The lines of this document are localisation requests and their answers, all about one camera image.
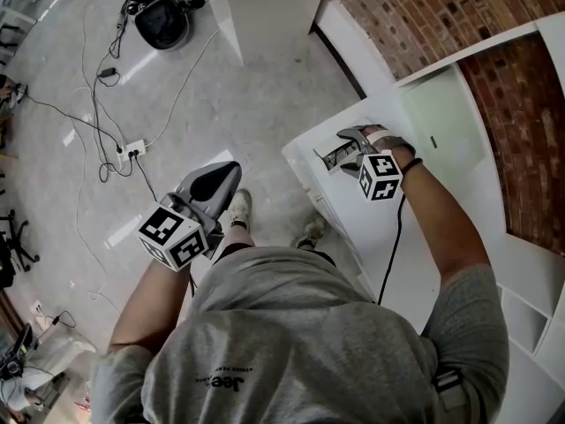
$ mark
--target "power strip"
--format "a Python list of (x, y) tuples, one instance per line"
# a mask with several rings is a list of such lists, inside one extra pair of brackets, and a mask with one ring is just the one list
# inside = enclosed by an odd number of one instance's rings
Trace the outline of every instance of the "power strip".
[(130, 153), (132, 153), (133, 155), (134, 151), (138, 151), (138, 157), (145, 155), (145, 153), (147, 152), (145, 148), (145, 141), (134, 141), (133, 143), (130, 143), (125, 148), (123, 148), (122, 153), (118, 154), (120, 161), (122, 163), (128, 163), (130, 161)]

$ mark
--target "gray t-shirt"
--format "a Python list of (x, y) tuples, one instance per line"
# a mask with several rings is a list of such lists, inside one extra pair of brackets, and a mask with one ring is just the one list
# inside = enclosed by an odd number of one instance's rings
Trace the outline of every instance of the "gray t-shirt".
[[(463, 378), (463, 406), (451, 411), (434, 386), (446, 369)], [(420, 336), (316, 254), (253, 248), (211, 268), (188, 319), (155, 357), (130, 346), (102, 358), (92, 418), (488, 422), (508, 370), (508, 333), (488, 266), (466, 269), (442, 288)]]

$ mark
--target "hand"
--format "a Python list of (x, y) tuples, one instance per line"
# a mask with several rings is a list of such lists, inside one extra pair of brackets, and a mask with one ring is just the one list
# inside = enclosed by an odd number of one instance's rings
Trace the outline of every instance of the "hand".
[[(363, 129), (362, 133), (365, 137), (368, 137), (371, 133), (385, 131), (385, 130), (387, 130), (387, 128), (383, 127), (382, 125), (373, 125)], [(391, 138), (392, 137), (381, 138), (380, 140), (375, 141), (373, 146), (379, 151), (382, 151), (384, 149), (390, 149), (388, 147), (388, 141)], [(412, 155), (412, 153), (405, 147), (400, 146), (400, 147), (392, 148), (390, 150), (392, 151), (392, 155), (395, 157), (396, 163), (398, 163), (398, 166), (401, 169), (404, 168), (412, 160), (414, 160), (414, 155)]]

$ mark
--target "concrete floor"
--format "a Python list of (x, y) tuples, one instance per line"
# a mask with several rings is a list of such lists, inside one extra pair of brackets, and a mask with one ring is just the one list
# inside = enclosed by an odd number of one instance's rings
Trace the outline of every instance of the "concrete floor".
[[(92, 117), (92, 104), (81, 72), (83, 13), (87, 44), (85, 70), (92, 82), (96, 67), (116, 36), (117, 16), (124, 0), (41, 0), (34, 9), (49, 12), (31, 30), (9, 63), (6, 73), (29, 85), (30, 95), (79, 117)], [(108, 113), (128, 142), (151, 140), (161, 130), (188, 69), (217, 25), (209, 8), (193, 18), (193, 37), (180, 50), (155, 53), (130, 25), (122, 57), (107, 59), (123, 77), (116, 87), (97, 87)], [(230, 45), (218, 34), (194, 68), (164, 135), (140, 159), (158, 197), (171, 191), (191, 170), (224, 150), (244, 169), (243, 186), (254, 199), (252, 234), (258, 245), (287, 246), (313, 210), (281, 148), (300, 133), (358, 101), (348, 80), (320, 39), (310, 35), (297, 52), (276, 60), (242, 67)], [(105, 130), (117, 131), (102, 116)], [(149, 262), (139, 242), (130, 236), (108, 249), (115, 233), (143, 214), (151, 193), (137, 168), (130, 178), (98, 179), (99, 161), (93, 131), (81, 125), (87, 144), (86, 181), (79, 201), (79, 227), (100, 259), (107, 277), (75, 232), (74, 213), (82, 177), (83, 148), (56, 111), (25, 100), (15, 110), (4, 162), (7, 194), (0, 203), (28, 219), (25, 246), (41, 256), (29, 273), (18, 273), (7, 290), (24, 319), (39, 299), (48, 314), (69, 310), (82, 332), (104, 350), (112, 328)], [(115, 147), (105, 146), (115, 159)], [(358, 268), (344, 242), (330, 233), (320, 244), (347, 274)], [(207, 269), (195, 265), (196, 281)], [(89, 291), (102, 285), (103, 297)]]

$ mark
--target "red brick wall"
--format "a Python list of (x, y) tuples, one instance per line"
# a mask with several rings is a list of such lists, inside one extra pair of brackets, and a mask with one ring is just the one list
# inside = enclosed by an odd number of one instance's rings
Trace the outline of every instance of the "red brick wall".
[(531, 34), (459, 63), (485, 121), (508, 233), (565, 254), (565, 98)]
[(565, 11), (565, 0), (340, 0), (397, 79), (476, 42)]

